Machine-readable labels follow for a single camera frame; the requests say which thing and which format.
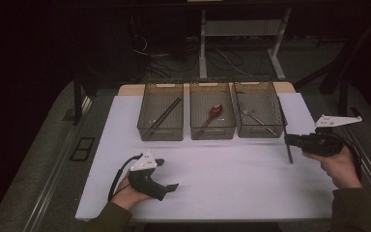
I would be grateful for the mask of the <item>white metal desk frame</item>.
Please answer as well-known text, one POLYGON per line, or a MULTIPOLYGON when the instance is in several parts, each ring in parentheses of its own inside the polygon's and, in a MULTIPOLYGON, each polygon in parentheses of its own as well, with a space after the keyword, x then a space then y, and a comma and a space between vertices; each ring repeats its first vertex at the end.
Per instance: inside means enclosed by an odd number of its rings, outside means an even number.
POLYGON ((200 23, 200 51, 199 51, 199 74, 206 78, 206 38, 207 37, 238 37, 238 36, 275 36, 272 48, 267 50, 271 66, 279 80, 286 78, 280 65, 277 54, 282 44, 286 27, 292 9, 287 8, 280 19, 251 19, 251 20, 207 20, 206 11, 201 11, 200 23))

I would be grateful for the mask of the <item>black metal stand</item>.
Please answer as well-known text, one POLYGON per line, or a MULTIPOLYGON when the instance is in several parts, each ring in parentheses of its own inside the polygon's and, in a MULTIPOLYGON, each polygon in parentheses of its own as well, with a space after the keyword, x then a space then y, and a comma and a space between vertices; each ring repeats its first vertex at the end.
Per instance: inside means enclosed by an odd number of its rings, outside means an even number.
POLYGON ((345 78, 339 82, 338 114, 345 117, 348 114, 349 81, 345 78))
POLYGON ((79 121, 90 107, 91 102, 92 100, 87 88, 86 75, 81 69, 76 69, 73 73, 73 124, 75 126, 79 124, 79 121))

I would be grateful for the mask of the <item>brown transparent plastic bin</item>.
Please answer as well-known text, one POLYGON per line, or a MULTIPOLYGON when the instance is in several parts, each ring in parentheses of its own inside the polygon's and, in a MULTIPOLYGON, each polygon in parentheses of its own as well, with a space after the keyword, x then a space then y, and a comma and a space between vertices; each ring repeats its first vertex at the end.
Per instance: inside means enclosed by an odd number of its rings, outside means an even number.
POLYGON ((226 78, 192 79, 189 96, 193 140, 233 138, 236 119, 226 78))
POLYGON ((184 83, 153 79, 145 84, 137 121, 143 141, 182 141, 184 138, 184 83))
POLYGON ((283 125, 278 96, 272 82, 235 80, 233 99, 235 101, 238 137, 279 138, 281 136, 283 125), (242 114, 243 109, 251 111, 265 125, 262 126, 253 118, 242 114), (266 127, 272 129, 276 135, 268 132, 266 127))

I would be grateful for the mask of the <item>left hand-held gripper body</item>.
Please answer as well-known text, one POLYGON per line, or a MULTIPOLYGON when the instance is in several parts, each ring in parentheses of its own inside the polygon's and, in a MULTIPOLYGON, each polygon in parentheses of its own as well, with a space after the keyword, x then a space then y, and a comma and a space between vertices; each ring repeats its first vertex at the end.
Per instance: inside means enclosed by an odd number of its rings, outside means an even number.
POLYGON ((139 160, 129 169, 128 181, 133 189, 161 201, 167 191, 165 186, 152 179, 152 174, 159 167, 155 160, 151 152, 141 154, 139 160))

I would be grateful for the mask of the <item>person's left hand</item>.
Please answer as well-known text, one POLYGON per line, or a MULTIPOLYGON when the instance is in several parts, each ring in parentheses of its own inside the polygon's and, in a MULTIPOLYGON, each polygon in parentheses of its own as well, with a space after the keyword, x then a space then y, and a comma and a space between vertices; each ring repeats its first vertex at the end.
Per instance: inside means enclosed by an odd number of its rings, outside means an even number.
POLYGON ((132 188, 128 178, 125 177, 117 186, 117 190, 113 194, 111 202, 129 211, 140 202, 148 199, 150 199, 149 195, 132 188))

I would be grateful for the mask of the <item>black floor socket frame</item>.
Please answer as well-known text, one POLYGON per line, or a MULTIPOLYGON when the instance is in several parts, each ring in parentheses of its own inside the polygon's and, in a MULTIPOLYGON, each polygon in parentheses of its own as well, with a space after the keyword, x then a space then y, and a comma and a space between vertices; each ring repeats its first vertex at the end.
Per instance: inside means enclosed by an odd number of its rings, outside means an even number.
POLYGON ((80 137, 70 160, 85 161, 88 159, 95 142, 95 137, 80 137))

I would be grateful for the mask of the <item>person's right hand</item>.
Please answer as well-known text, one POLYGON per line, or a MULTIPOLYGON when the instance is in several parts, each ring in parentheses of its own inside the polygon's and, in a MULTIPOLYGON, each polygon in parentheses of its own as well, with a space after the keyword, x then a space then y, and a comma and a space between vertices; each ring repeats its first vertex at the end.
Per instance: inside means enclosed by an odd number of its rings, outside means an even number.
POLYGON ((321 157, 305 152, 302 154, 318 161, 338 189, 360 189, 362 187, 357 176, 353 155, 348 147, 344 146, 338 154, 331 157, 321 157))

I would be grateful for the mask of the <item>brown wooden spoon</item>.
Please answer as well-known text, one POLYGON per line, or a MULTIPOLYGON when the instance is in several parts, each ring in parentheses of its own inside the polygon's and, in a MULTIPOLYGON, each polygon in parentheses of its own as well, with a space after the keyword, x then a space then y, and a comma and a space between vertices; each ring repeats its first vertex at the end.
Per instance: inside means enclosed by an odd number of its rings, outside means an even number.
POLYGON ((223 106, 219 103, 219 104, 216 104, 214 105, 210 111, 209 111, 209 115, 208 115, 208 118, 207 120, 205 121, 205 123, 203 124, 203 126, 200 128, 200 130, 197 132, 197 135, 200 136, 203 131, 207 128, 210 128, 213 124, 213 121, 221 115, 223 111, 223 106))

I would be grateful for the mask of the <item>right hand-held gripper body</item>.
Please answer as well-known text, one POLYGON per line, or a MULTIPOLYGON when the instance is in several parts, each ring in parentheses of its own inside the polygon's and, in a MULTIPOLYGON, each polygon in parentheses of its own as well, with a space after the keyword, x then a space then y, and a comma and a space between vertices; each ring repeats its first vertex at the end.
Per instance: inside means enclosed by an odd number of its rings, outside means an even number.
POLYGON ((359 123, 362 121, 360 116, 343 117, 322 115, 315 123, 315 131, 304 134, 298 142, 301 142, 301 150, 305 153, 315 154, 321 157, 331 157, 338 154, 344 146, 348 147, 352 155, 359 155, 357 147, 346 138, 343 138, 329 129, 359 123))

